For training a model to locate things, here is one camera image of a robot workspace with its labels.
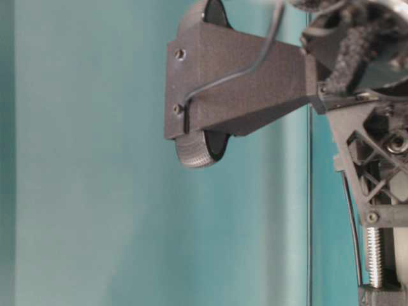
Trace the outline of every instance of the threaded rod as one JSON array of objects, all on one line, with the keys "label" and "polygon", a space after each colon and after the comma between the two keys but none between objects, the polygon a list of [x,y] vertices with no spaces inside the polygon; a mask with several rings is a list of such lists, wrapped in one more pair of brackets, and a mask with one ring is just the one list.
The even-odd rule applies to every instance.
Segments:
[{"label": "threaded rod", "polygon": [[381,232],[379,228],[367,228],[368,268],[370,285],[373,288],[383,286],[383,256],[381,249]]}]

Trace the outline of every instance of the screw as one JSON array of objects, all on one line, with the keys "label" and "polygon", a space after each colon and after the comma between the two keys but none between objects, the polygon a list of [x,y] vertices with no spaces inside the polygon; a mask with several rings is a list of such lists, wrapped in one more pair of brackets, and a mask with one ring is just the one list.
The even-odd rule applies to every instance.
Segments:
[{"label": "screw", "polygon": [[179,104],[174,104],[173,113],[175,115],[180,115],[184,111],[184,107]]},{"label": "screw", "polygon": [[370,224],[377,223],[380,217],[375,212],[369,212],[367,215],[367,222]]}]

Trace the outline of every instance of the black wire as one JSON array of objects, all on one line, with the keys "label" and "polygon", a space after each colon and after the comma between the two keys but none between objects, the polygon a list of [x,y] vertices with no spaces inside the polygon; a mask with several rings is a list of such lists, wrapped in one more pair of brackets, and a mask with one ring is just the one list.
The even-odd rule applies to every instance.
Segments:
[{"label": "black wire", "polygon": [[203,92],[206,91],[208,89],[211,89],[215,86],[221,85],[225,82],[228,82],[234,78],[239,78],[242,77],[248,73],[251,73],[255,70],[257,70],[265,61],[267,55],[270,53],[274,43],[275,43],[275,39],[276,39],[276,35],[278,33],[281,21],[282,21],[282,16],[284,13],[284,9],[285,9],[285,4],[284,1],[280,0],[276,2],[275,5],[275,10],[273,12],[273,19],[270,22],[270,29],[268,32],[268,36],[266,37],[266,40],[262,46],[261,52],[259,53],[258,58],[256,59],[256,61],[254,61],[250,66],[246,67],[246,68],[242,68],[239,69],[238,71],[234,71],[232,73],[227,74],[226,76],[219,78],[218,80],[206,83],[204,85],[199,86],[198,88],[196,88],[195,90],[191,91],[189,94],[187,94],[183,100],[183,106],[185,106],[185,114],[187,114],[188,111],[188,106],[189,104],[191,104],[193,98]]},{"label": "black wire", "polygon": [[354,260],[356,262],[357,285],[360,287],[363,284],[363,278],[361,276],[360,246],[358,245],[356,220],[354,219],[354,211],[353,211],[353,204],[351,203],[349,183],[347,182],[347,177],[344,171],[342,171],[342,181],[343,181],[344,193],[346,194],[347,206],[349,207],[351,234],[353,236],[353,245],[354,245]]}]

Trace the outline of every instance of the teal background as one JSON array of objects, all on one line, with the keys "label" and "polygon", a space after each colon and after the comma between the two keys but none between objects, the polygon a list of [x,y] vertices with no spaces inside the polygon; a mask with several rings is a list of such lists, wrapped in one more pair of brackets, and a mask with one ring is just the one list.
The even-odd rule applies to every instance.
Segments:
[{"label": "teal background", "polygon": [[[349,215],[333,156],[336,144],[325,116],[313,112],[312,182],[313,182],[313,305],[358,305],[358,287],[354,265],[353,241]],[[363,232],[357,209],[354,214],[365,271]]]},{"label": "teal background", "polygon": [[[0,2],[0,305],[305,303],[306,109],[206,170],[163,140],[166,43],[191,3]],[[267,7],[226,6],[266,33]],[[280,39],[304,25],[288,10]]]}]

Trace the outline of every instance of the bolt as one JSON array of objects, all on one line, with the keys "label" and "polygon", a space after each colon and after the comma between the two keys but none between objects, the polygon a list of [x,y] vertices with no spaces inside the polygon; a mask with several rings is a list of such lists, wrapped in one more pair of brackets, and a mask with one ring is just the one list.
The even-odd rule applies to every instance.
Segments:
[{"label": "bolt", "polygon": [[370,224],[377,223],[380,217],[375,212],[369,212],[367,215],[367,222]]},{"label": "bolt", "polygon": [[173,113],[175,115],[180,115],[184,111],[184,107],[179,104],[174,104]]}]

